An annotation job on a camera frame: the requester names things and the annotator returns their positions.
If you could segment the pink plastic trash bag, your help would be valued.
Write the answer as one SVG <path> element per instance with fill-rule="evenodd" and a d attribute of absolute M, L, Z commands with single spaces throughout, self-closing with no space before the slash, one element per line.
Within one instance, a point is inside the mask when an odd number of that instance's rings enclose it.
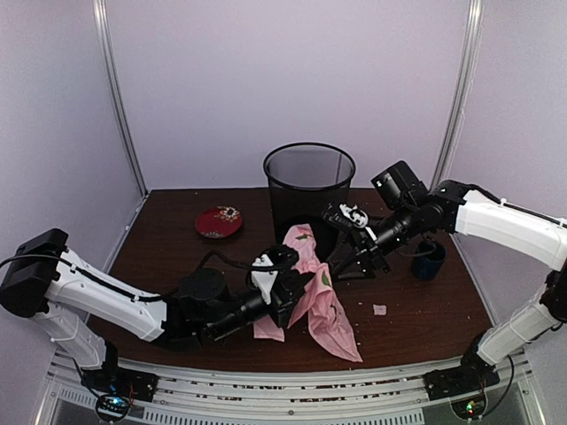
<path fill-rule="evenodd" d="M 294 307 L 289 325 L 293 326 L 303 316 L 307 317 L 309 335 L 329 354 L 353 363 L 362 363 L 353 327 L 330 276 L 326 263 L 316 254 L 317 242 L 307 224 L 294 225 L 284 237 L 283 243 L 299 254 L 294 268 L 302 274 L 314 276 L 305 287 L 305 294 Z"/>

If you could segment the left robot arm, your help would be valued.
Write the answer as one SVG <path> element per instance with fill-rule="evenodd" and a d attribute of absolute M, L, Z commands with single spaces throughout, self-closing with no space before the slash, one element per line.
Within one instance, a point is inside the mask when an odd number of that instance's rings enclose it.
<path fill-rule="evenodd" d="M 250 264 L 210 251 L 174 290 L 150 293 L 91 266 L 67 246 L 67 238 L 63 230 L 50 229 L 2 260 L 1 306 L 35 321 L 109 393 L 127 386 L 127 373 L 117 366 L 115 346 L 89 330 L 77 310 L 149 344 L 184 352 L 264 318 L 287 327 L 314 277 L 299 271 L 299 253 L 285 245 L 265 250 Z"/>

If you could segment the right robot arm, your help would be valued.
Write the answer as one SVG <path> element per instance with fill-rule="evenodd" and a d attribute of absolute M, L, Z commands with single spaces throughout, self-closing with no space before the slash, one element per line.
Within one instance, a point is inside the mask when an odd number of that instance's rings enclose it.
<path fill-rule="evenodd" d="M 372 179 L 390 216 L 371 218 L 361 208 L 330 205 L 323 218 L 349 248 L 333 261 L 333 277 L 345 280 L 356 266 L 361 278 L 388 271 L 387 255 L 415 236 L 442 230 L 474 236 L 537 259 L 550 272 L 536 294 L 512 316 L 478 336 L 454 371 L 460 390 L 474 390 L 488 370 L 515 350 L 566 322 L 566 221 L 498 198 L 475 184 L 445 180 L 427 189 L 401 160 Z"/>

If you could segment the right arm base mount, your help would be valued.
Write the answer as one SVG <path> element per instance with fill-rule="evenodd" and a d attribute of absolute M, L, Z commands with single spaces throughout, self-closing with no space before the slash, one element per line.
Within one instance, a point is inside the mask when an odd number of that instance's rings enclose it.
<path fill-rule="evenodd" d="M 501 379 L 495 368 L 476 370 L 471 366 L 435 369 L 423 376 L 430 401 L 445 400 L 460 420 L 480 420 L 488 412 L 486 390 Z"/>

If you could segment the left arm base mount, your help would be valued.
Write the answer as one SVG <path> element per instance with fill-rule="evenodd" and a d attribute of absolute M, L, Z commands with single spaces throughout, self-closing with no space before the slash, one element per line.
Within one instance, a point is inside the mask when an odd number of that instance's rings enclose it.
<path fill-rule="evenodd" d="M 155 374 L 119 367 L 114 374 L 76 367 L 81 384 L 95 397 L 95 414 L 103 422 L 124 420 L 135 402 L 152 402 L 159 383 Z"/>

